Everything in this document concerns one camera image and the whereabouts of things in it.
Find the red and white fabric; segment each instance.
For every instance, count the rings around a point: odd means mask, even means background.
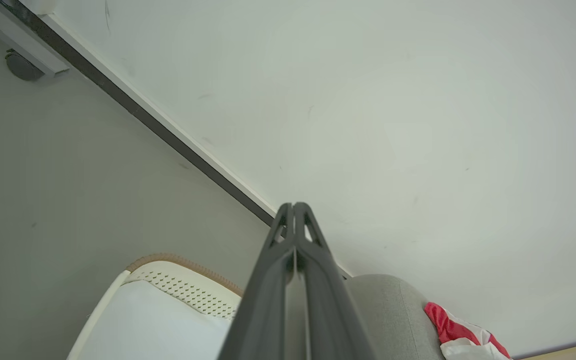
[[[489,331],[455,317],[434,302],[426,304],[423,310],[437,328],[446,360],[510,359],[508,351]]]

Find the black plastic frame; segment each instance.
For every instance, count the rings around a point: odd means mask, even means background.
[[[303,202],[279,208],[218,360],[283,360],[286,284],[295,270],[306,282],[309,359],[374,360],[322,230]]]

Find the white fabric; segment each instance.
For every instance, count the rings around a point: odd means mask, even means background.
[[[223,285],[169,261],[153,261],[133,271],[125,283],[144,280],[200,313],[233,319],[242,298]]]
[[[478,346],[465,337],[444,342],[441,353],[446,360],[508,360],[492,342]]]
[[[94,307],[92,314],[90,314],[88,320],[86,321],[86,324],[79,333],[77,341],[75,341],[75,344],[70,349],[70,353],[68,354],[66,360],[78,360],[80,358],[80,353],[82,352],[84,344],[86,344],[86,341],[90,336],[90,333],[95,328],[95,324],[99,320],[99,317],[101,317],[101,315],[104,313],[106,306],[108,306],[112,298],[115,296],[117,290],[119,290],[119,287],[121,287],[121,285],[124,284],[124,281],[126,281],[128,276],[130,276],[130,271],[128,270],[122,271],[119,274],[119,276],[117,276],[117,278],[115,278],[115,280],[112,281],[110,287],[108,287],[108,289],[105,290],[105,293],[103,294],[103,296],[101,296],[101,300],[99,300],[99,303]]]
[[[78,358],[214,360],[230,324],[197,312],[146,281],[130,282],[115,292]]]

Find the wall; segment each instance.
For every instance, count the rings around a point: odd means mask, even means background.
[[[54,18],[270,207],[310,203],[350,274],[400,276],[513,355],[576,342],[576,1],[62,0]]]
[[[268,227],[76,72],[32,84],[0,42],[0,359],[65,359],[103,292],[176,253],[245,286]]]

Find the red cloth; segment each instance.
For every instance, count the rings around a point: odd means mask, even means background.
[[[489,331],[454,317],[450,312],[446,311],[446,309],[434,302],[427,303],[423,310],[430,318],[430,321],[434,324],[434,327],[437,328],[439,341],[442,344],[460,338],[470,340],[475,346],[483,346],[490,343],[496,347],[499,353],[510,359],[510,355],[508,354],[508,351],[506,351],[506,348],[501,346],[494,335]]]

